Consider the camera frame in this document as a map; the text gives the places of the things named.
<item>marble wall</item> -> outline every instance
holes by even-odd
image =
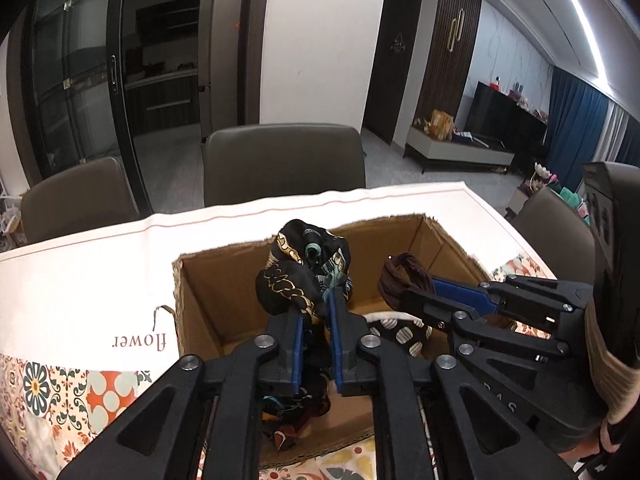
[[[524,85],[523,94],[530,108],[548,112],[552,67],[529,40],[498,10],[482,1],[476,46],[466,78],[465,91],[456,116],[463,128],[478,81],[489,84],[498,76],[500,89],[508,93],[516,82]]]

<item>tv stand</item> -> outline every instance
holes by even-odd
[[[485,147],[432,139],[414,127],[409,129],[403,156],[412,156],[422,165],[422,172],[430,164],[456,164],[508,170],[513,153]]]

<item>gray chair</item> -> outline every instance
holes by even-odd
[[[337,124],[256,124],[203,146],[205,206],[365,187],[360,134]]]
[[[30,244],[140,217],[124,170],[112,156],[36,184],[22,198],[20,211]]]
[[[595,245],[591,229],[549,188],[535,193],[511,224],[558,280],[593,285]]]

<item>white wall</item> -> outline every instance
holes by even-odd
[[[24,176],[18,150],[15,147],[14,132],[11,129],[9,107],[6,100],[6,46],[7,35],[0,46],[0,178],[10,195],[19,195],[29,189]]]
[[[409,73],[404,86],[404,96],[402,97],[402,105],[400,106],[393,139],[393,142],[402,148],[404,148],[409,127],[411,127],[411,123],[414,120],[415,107],[418,104],[418,97],[420,97],[420,88],[427,68],[437,9],[438,0],[422,0],[418,29],[415,34],[414,52],[411,56],[411,65],[409,66]]]
[[[456,126],[464,128],[478,82],[489,84],[500,78],[500,89],[508,93],[516,82],[531,110],[548,112],[548,89],[552,67],[529,40],[495,7],[482,0],[478,34],[465,91],[456,115]]]
[[[362,127],[383,0],[267,0],[260,122]]]

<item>brown hair tie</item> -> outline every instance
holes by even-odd
[[[404,269],[409,281],[399,271]],[[420,290],[435,293],[430,274],[421,266],[418,259],[411,253],[401,253],[390,256],[382,267],[378,280],[378,292],[385,303],[394,310],[400,310],[400,297],[408,288],[414,286]]]

